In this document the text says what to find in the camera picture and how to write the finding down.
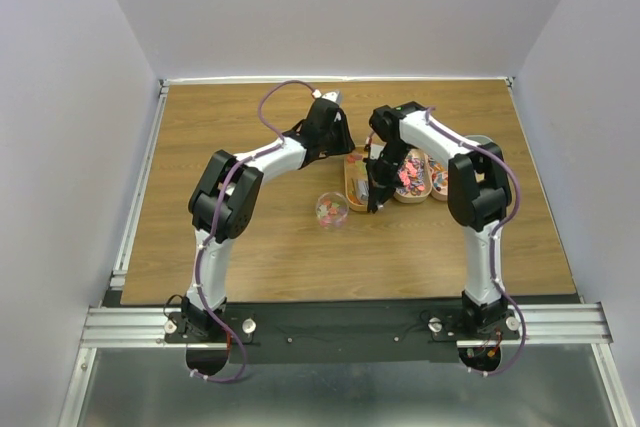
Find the silver metal scoop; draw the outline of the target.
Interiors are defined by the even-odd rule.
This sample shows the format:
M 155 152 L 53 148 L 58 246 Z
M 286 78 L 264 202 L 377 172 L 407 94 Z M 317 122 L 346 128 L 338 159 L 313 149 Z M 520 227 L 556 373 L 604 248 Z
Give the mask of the silver metal scoop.
M 359 203 L 367 203 L 369 199 L 369 185 L 366 178 L 354 177 L 352 179 L 354 196 Z

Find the orange tray star candies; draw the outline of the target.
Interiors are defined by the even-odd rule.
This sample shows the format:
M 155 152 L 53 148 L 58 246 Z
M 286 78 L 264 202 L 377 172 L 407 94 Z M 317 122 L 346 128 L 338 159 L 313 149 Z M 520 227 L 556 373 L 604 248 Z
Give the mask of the orange tray star candies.
M 368 176 L 366 162 L 369 152 L 364 144 L 344 156 L 344 196 L 349 208 L 355 212 L 367 212 Z

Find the clear glass jar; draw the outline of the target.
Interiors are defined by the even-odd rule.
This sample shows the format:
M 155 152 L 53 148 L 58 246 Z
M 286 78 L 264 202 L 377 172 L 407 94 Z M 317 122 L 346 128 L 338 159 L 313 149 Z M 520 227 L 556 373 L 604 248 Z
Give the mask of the clear glass jar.
M 318 224 L 323 228 L 342 227 L 349 214 L 346 197 L 339 192 L 327 192 L 319 196 L 315 205 Z

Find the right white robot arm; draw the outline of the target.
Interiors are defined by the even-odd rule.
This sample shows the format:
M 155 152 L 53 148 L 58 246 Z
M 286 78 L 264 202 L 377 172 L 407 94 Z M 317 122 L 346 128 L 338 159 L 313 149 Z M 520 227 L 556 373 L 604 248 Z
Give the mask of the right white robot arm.
M 401 185 L 400 168 L 412 149 L 446 167 L 447 207 L 463 228 L 467 255 L 460 326 L 471 338 L 485 337 L 508 315 L 501 236 L 513 217 L 507 209 L 519 207 L 511 193 L 517 181 L 500 147 L 457 134 L 416 102 L 376 108 L 369 126 L 384 142 L 380 153 L 365 159 L 369 213 L 377 212 Z

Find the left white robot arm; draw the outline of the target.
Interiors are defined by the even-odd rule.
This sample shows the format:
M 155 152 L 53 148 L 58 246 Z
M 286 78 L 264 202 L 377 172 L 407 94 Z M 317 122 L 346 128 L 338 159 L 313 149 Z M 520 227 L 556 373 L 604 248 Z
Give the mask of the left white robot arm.
M 196 236 L 192 284 L 181 301 L 183 330 L 201 342 L 224 332 L 217 311 L 226 301 L 231 250 L 251 221 L 261 187 L 327 157 L 352 152 L 341 94 L 316 98 L 307 116 L 282 137 L 256 150 L 215 152 L 188 203 Z

